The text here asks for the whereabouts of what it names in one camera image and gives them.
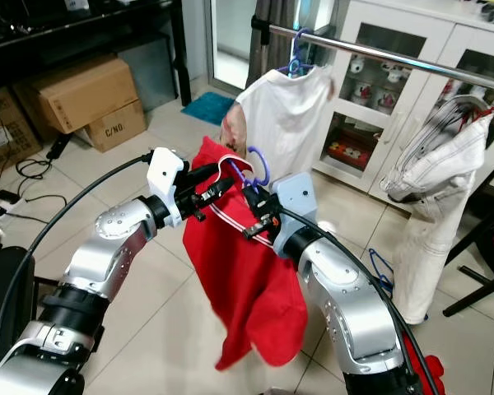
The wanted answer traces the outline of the purple clothes hanger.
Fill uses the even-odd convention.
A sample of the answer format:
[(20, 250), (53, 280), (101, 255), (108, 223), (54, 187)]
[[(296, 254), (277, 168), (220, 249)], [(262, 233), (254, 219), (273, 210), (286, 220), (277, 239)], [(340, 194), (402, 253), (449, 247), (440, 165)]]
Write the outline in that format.
[(256, 146), (247, 146), (247, 153), (254, 153), (258, 157), (263, 168), (262, 178), (255, 177), (254, 179), (248, 179), (243, 170), (237, 165), (237, 163), (247, 165), (247, 161), (244, 161), (242, 158), (233, 156), (229, 158), (229, 161), (231, 162), (233, 172), (235, 172), (236, 176), (239, 177), (239, 180), (242, 181), (244, 188), (251, 188), (254, 189), (255, 192), (258, 192), (259, 188), (267, 187), (267, 185), (269, 185), (271, 180), (270, 168), (265, 157), (263, 157), (263, 153)]
[(299, 41), (303, 34), (311, 33), (311, 29), (299, 29), (296, 32), (296, 36), (291, 39), (291, 49), (289, 55), (288, 64), (285, 67), (280, 67), (277, 70), (282, 74), (288, 75), (291, 78), (303, 77), (315, 67), (314, 64), (307, 63), (301, 56), (302, 49), (300, 48)]

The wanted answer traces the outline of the red shirt with white stripes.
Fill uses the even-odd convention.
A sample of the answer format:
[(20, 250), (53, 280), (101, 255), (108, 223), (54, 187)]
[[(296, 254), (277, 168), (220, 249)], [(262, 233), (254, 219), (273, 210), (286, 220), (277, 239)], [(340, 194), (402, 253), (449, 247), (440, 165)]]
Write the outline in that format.
[(226, 329), (217, 371), (236, 365), (250, 352), (270, 366), (287, 365), (300, 352), (308, 312), (296, 265), (278, 257), (261, 235), (251, 239), (243, 230), (257, 225), (235, 170), (251, 168), (233, 150), (209, 137), (201, 141), (192, 168), (217, 163), (217, 174), (194, 189), (229, 178), (233, 185), (217, 202), (202, 208), (202, 221), (184, 222), (183, 245), (197, 272), (211, 309)]

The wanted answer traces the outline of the teal floor mat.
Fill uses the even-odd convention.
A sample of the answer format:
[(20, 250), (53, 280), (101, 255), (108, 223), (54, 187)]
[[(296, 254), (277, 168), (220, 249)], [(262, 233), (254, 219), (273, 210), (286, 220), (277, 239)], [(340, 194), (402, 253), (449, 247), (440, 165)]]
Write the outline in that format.
[(234, 104), (235, 99), (228, 97), (228, 95), (218, 95), (213, 91), (206, 91), (204, 95), (200, 95), (182, 108), (180, 112), (220, 127)]

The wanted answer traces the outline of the white t-shirt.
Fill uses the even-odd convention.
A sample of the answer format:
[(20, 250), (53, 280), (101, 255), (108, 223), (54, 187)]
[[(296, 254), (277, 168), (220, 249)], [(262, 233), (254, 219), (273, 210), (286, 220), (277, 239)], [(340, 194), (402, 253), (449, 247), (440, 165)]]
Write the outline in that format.
[(270, 69), (235, 98), (221, 121), (220, 143), (241, 155), (248, 146), (257, 147), (273, 180), (310, 172), (333, 89), (328, 67), (300, 77)]

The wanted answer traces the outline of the cardboard box with black print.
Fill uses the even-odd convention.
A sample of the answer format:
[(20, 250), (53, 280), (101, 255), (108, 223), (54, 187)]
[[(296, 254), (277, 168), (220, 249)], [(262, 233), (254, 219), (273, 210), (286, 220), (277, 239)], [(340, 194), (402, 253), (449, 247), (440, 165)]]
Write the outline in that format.
[(144, 108), (135, 100), (122, 109), (93, 121), (84, 128), (89, 143), (100, 153), (136, 137), (146, 129)]

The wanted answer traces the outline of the red printed box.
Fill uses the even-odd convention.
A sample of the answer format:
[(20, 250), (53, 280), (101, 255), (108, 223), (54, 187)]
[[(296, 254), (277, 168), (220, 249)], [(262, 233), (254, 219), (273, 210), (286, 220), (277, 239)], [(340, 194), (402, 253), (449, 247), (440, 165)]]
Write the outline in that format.
[(381, 132), (372, 127), (358, 128), (356, 124), (339, 123), (330, 129), (324, 154), (363, 172), (374, 154), (379, 135)]

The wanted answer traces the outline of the dark grey curtain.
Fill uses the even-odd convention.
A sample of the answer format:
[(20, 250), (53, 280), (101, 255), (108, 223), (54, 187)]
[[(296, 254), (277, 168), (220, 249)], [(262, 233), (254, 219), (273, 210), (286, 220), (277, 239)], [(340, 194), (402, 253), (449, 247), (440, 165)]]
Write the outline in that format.
[[(254, 16), (281, 27), (292, 27), (296, 19), (297, 0), (254, 0)], [(285, 67), (288, 64), (291, 38), (271, 34), (269, 45), (262, 45), (263, 34), (251, 29), (249, 72), (247, 86), (254, 83), (269, 69)]]

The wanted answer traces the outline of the black power adapter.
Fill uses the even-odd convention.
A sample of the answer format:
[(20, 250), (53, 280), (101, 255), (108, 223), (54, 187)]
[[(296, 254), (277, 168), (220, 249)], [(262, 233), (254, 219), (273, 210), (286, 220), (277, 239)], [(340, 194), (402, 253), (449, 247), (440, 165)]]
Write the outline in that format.
[(52, 146), (49, 148), (49, 151), (46, 154), (47, 160), (52, 161), (58, 159), (66, 150), (68, 143), (71, 141), (71, 139), (73, 139), (73, 137), (74, 134), (59, 134), (55, 138)]

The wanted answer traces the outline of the large plain cardboard box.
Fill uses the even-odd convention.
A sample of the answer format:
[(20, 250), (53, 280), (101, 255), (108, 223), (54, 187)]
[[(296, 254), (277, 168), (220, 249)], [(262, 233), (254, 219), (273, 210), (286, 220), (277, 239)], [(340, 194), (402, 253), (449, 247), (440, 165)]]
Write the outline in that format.
[(15, 91), (34, 121), (63, 134), (138, 100), (129, 64), (113, 55), (55, 69), (18, 83)]

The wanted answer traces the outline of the white stitched trousers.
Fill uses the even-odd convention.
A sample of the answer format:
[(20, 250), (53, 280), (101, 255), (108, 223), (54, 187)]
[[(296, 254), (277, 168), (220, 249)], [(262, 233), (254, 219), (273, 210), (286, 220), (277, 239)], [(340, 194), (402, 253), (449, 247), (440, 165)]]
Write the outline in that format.
[(391, 300), (410, 326), (424, 323), (455, 233), (485, 161), (492, 116), (476, 95), (454, 95), (431, 113), (381, 180), (409, 208), (393, 253)]

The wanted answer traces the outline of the cardboard box with white label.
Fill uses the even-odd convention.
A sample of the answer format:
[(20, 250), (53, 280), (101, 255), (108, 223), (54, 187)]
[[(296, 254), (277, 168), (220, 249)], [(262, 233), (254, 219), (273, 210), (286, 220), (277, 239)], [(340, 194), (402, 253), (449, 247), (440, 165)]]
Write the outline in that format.
[(39, 153), (39, 140), (7, 87), (0, 89), (0, 173), (8, 165)]

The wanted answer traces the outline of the black metal stand bars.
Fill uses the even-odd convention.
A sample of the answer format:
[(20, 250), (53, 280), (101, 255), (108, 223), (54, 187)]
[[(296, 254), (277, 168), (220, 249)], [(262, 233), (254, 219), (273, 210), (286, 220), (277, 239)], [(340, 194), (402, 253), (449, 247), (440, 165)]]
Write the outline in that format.
[[(451, 263), (455, 257), (459, 256), (472, 244), (477, 245), (482, 255), (482, 261), (494, 272), (494, 203), (492, 204), (492, 210), (451, 249), (444, 264), (447, 266), (448, 263)], [(476, 304), (479, 300), (484, 300), (488, 295), (494, 294), (494, 277), (484, 277), (481, 273), (466, 266), (461, 266), (458, 270), (479, 282), (481, 286), (461, 300), (455, 301), (448, 308), (443, 309), (442, 313), (446, 317), (460, 313), (463, 309)]]

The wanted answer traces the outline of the plain red garment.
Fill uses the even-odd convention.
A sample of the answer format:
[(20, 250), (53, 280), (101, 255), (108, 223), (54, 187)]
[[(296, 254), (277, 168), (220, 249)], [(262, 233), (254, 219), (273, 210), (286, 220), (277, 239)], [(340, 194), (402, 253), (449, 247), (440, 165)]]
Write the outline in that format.
[[(424, 359), (420, 359), (415, 354), (409, 355), (410, 365), (412, 365), (412, 371), (419, 377), (420, 384), (422, 385), (422, 395), (446, 395), (445, 384), (443, 383), (442, 376), (445, 373), (445, 368), (441, 359), (436, 355), (426, 355)], [(424, 375), (422, 366), (426, 365), (431, 373), (431, 379), (434, 380), (435, 387), (429, 384), (429, 381)]]

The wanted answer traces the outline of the white glass door cabinet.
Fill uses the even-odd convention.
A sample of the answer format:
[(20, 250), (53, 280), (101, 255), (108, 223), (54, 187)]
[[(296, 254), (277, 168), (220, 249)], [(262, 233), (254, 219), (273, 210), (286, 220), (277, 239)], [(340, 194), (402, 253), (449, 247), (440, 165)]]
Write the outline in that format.
[[(420, 10), (413, 2), (352, 1), (338, 38), (494, 78), (494, 26), (460, 23), (447, 12)], [(319, 128), (325, 142), (315, 168), (379, 200), (387, 197), (381, 187), (382, 178), (393, 169), (420, 125), (444, 101), (454, 95), (476, 95), (494, 105), (493, 89), (375, 58), (338, 50), (331, 55), (329, 65), (336, 97)], [(330, 129), (339, 123), (381, 132), (365, 170), (353, 169), (324, 154)], [(494, 174), (494, 119), (478, 177), (485, 180), (489, 174)]]

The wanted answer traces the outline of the glass door with white frame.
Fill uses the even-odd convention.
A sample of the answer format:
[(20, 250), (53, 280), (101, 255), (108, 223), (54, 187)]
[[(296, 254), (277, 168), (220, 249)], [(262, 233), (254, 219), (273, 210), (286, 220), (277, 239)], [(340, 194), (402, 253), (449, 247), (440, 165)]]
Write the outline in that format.
[(239, 93), (248, 84), (255, 0), (204, 0), (210, 82)]

